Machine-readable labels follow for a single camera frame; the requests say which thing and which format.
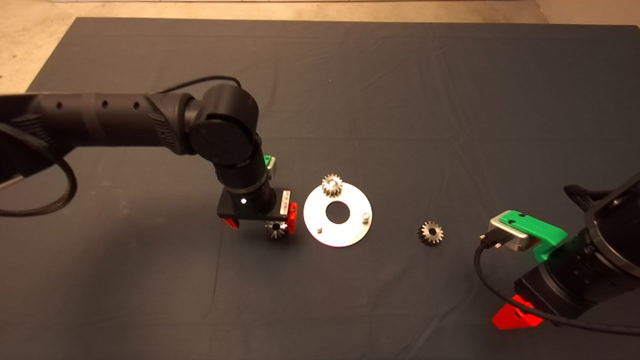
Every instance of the cable connector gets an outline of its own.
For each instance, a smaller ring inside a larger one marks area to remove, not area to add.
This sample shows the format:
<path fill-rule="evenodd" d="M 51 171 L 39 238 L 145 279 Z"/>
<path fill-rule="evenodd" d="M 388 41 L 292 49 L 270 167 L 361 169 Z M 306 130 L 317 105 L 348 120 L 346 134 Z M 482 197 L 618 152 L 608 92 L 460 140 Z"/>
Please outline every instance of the cable connector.
<path fill-rule="evenodd" d="M 505 243 L 511 241 L 513 239 L 513 234 L 496 227 L 495 229 L 491 229 L 480 235 L 479 239 L 481 246 L 485 249 L 490 249 L 492 247 L 499 248 Z"/>

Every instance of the green 3d-printed part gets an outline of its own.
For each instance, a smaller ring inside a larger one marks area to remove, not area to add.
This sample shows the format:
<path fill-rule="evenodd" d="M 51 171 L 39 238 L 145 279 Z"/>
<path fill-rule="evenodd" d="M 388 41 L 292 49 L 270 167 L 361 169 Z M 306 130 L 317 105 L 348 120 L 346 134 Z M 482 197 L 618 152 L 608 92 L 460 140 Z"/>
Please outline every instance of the green 3d-printed part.
<path fill-rule="evenodd" d="M 547 260 L 549 254 L 569 236 L 559 227 L 515 210 L 501 217 L 500 222 L 540 240 L 533 248 L 533 256 L 539 263 Z"/>

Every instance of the table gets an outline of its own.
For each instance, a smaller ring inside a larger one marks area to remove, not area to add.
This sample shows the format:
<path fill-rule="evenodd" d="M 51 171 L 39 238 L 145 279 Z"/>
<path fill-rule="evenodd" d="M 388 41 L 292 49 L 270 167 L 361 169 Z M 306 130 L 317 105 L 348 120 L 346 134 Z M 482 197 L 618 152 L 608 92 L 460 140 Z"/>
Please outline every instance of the table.
<path fill-rule="evenodd" d="M 472 268 L 489 218 L 576 233 L 562 187 L 614 188 L 640 163 L 635 26 L 77 19 L 30 91 L 151 92 L 238 77 L 260 106 L 274 186 L 301 206 L 328 173 L 367 194 L 352 247 L 302 223 L 270 241 L 216 218 L 212 166 L 167 149 L 76 149 L 64 210 L 0 219 L 0 348 L 39 359 L 632 358 L 634 338 L 544 323 L 498 331 Z M 209 84 L 189 91 L 200 96 Z M 0 192 L 40 204 L 47 170 Z M 425 247 L 421 223 L 445 239 Z M 496 250 L 506 291 L 531 253 Z M 639 324 L 638 292 L 584 316 Z"/>

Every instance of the center hole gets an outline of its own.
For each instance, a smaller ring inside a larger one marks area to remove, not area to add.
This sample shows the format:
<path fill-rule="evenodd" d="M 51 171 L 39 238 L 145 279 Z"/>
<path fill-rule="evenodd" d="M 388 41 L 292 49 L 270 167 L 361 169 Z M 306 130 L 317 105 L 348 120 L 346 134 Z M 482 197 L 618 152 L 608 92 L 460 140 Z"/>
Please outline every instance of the center hole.
<path fill-rule="evenodd" d="M 349 219 L 349 208 L 343 202 L 334 201 L 326 207 L 326 217 L 334 224 L 342 224 Z"/>

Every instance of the black cable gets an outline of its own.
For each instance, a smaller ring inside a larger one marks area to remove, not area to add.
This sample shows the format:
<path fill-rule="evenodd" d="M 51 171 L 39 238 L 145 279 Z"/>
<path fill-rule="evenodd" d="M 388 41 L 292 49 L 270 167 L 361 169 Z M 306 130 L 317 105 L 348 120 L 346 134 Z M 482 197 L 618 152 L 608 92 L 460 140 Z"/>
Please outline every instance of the black cable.
<path fill-rule="evenodd" d="M 627 327 L 620 325 L 608 325 L 602 323 L 593 323 L 593 322 L 584 322 L 580 320 L 573 320 L 569 318 L 565 318 L 563 316 L 553 315 L 544 311 L 540 311 L 537 309 L 533 309 L 524 304 L 521 304 L 507 295 L 503 294 L 498 288 L 496 288 L 486 277 L 482 270 L 482 265 L 480 264 L 480 257 L 482 256 L 483 251 L 489 249 L 489 244 L 483 242 L 476 249 L 476 253 L 474 254 L 474 268 L 476 269 L 476 274 L 480 281 L 489 289 L 492 293 L 494 293 L 497 297 L 502 299 L 504 302 L 509 305 L 513 305 L 521 310 L 525 314 L 535 315 L 539 318 L 548 320 L 552 323 L 558 325 L 565 325 L 569 327 L 575 327 L 582 330 L 587 331 L 596 331 L 596 332 L 604 332 L 607 334 L 616 334 L 616 335 L 627 335 L 627 336 L 640 336 L 640 327 Z"/>
<path fill-rule="evenodd" d="M 205 81 L 213 81 L 213 80 L 233 81 L 234 83 L 236 83 L 236 85 L 239 88 L 242 88 L 242 84 L 240 84 L 240 80 L 234 78 L 233 76 L 211 75 L 211 76 L 204 76 L 202 78 L 197 78 L 197 79 L 185 81 L 184 83 L 180 83 L 178 85 L 171 86 L 170 88 L 158 91 L 157 94 L 164 94 L 166 92 L 173 92 L 173 91 L 176 91 L 176 90 L 180 90 L 181 88 L 186 88 L 187 86 L 191 86 L 191 85 L 195 85 L 195 84 L 199 84 L 199 83 L 204 83 Z"/>
<path fill-rule="evenodd" d="M 77 191 L 76 175 L 74 174 L 73 169 L 71 169 L 71 166 L 69 166 L 69 164 L 64 160 L 62 156 L 58 156 L 53 153 L 49 149 L 49 145 L 47 143 L 29 133 L 25 133 L 6 124 L 0 124 L 0 133 L 8 135 L 18 140 L 19 142 L 22 142 L 24 145 L 28 146 L 29 148 L 47 158 L 47 160 L 59 166 L 60 169 L 62 169 L 62 171 L 65 173 L 68 184 L 65 193 L 60 198 L 48 205 L 27 210 L 0 209 L 0 217 L 35 217 L 38 215 L 49 214 L 64 208 L 74 198 Z"/>

